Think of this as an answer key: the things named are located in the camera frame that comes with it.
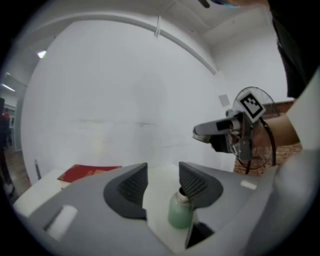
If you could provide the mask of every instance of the wooden floor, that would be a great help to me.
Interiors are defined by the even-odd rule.
[[[31,187],[31,183],[28,178],[22,151],[15,152],[13,146],[10,146],[5,148],[4,155],[15,188],[14,195],[11,197],[14,203]]]

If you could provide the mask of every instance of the ceiling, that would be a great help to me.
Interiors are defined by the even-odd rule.
[[[155,14],[168,15],[178,23],[196,32],[210,48],[230,39],[246,29],[270,23],[269,12],[264,7],[230,8],[208,1],[210,8],[204,8],[197,0],[77,0],[55,1],[55,8],[48,8],[36,15],[27,31],[35,30],[46,22],[66,15],[73,10],[78,12],[107,9],[112,3],[120,7],[135,8],[143,5],[152,9]],[[65,26],[46,31],[41,38],[17,43],[15,62],[19,61],[27,70],[33,72],[39,58],[37,52],[46,50],[55,37],[65,29]]]
[[[12,78],[10,76],[10,74],[6,74],[5,78],[3,79],[3,84],[5,84],[6,86],[9,86],[10,88],[12,88],[13,90],[15,90],[15,92],[20,92],[21,88],[23,88],[24,85],[20,84],[18,81],[16,81],[14,78]]]

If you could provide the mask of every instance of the brick wall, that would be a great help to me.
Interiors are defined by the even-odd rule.
[[[284,114],[286,113],[291,106],[293,105],[293,101],[289,102],[283,102],[283,103],[277,103],[276,108],[279,110],[280,113]],[[272,113],[266,113],[264,118],[271,118],[273,116]],[[290,146],[279,146],[276,149],[276,164],[281,165],[284,163],[289,157],[299,153],[302,150],[301,144],[294,144]],[[255,175],[255,176],[262,176],[265,172],[265,169],[268,167],[271,167],[271,161],[267,162],[263,167],[256,169],[256,170],[250,170],[249,175]],[[246,168],[244,168],[236,159],[234,164],[234,171],[236,173],[245,174]]]

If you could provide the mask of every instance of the black cable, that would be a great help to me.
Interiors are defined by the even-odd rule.
[[[210,8],[210,4],[206,0],[198,0],[204,8]]]
[[[259,120],[260,120],[260,122],[262,123],[264,129],[266,130],[266,132],[267,132],[268,135],[269,135],[270,142],[271,142],[271,148],[272,148],[272,166],[275,166],[275,165],[276,165],[276,157],[277,157],[277,155],[276,155],[276,143],[275,143],[275,138],[274,138],[274,136],[273,136],[273,134],[272,134],[272,132],[271,132],[271,130],[270,130],[269,125],[265,122],[265,120],[263,120],[262,117],[260,117]],[[251,166],[251,160],[248,161],[247,166],[244,166],[241,161],[239,161],[239,162],[240,162],[240,164],[241,164],[243,167],[246,168],[245,174],[246,174],[246,175],[249,174],[249,172],[250,172],[250,166]]]

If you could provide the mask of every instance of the person's arm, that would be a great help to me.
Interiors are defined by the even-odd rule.
[[[226,0],[226,2],[235,6],[264,5],[266,7],[269,7],[268,0]]]
[[[276,147],[289,146],[299,142],[297,133],[286,114],[271,118],[265,122],[270,127]],[[253,146],[270,146],[269,135],[261,123],[254,132]]]

